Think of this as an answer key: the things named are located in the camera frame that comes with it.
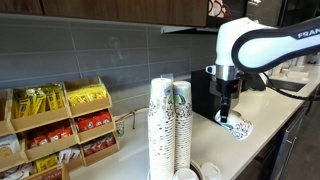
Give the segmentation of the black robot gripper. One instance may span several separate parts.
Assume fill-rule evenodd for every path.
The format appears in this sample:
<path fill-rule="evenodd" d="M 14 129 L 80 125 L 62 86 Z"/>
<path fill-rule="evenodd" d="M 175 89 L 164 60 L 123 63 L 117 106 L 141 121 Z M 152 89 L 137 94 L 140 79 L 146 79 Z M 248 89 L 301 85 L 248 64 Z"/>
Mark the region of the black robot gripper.
<path fill-rule="evenodd" d="M 239 95 L 240 80 L 225 81 L 222 79 L 212 78 L 210 81 L 210 93 L 221 97 L 221 122 L 226 123 L 226 117 L 229 115 L 231 99 L 233 95 Z"/>

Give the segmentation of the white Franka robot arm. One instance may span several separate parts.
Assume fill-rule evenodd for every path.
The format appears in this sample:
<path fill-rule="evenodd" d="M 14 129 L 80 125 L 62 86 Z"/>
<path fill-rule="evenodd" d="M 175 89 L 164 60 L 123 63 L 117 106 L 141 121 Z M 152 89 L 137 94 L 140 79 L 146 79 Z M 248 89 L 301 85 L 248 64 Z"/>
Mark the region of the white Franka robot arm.
<path fill-rule="evenodd" d="M 214 65 L 206 72 L 216 78 L 221 93 L 220 121 L 227 122 L 231 94 L 236 91 L 240 73 L 262 73 L 303 55 L 320 51 L 320 18 L 276 28 L 248 17 L 220 26 Z"/>

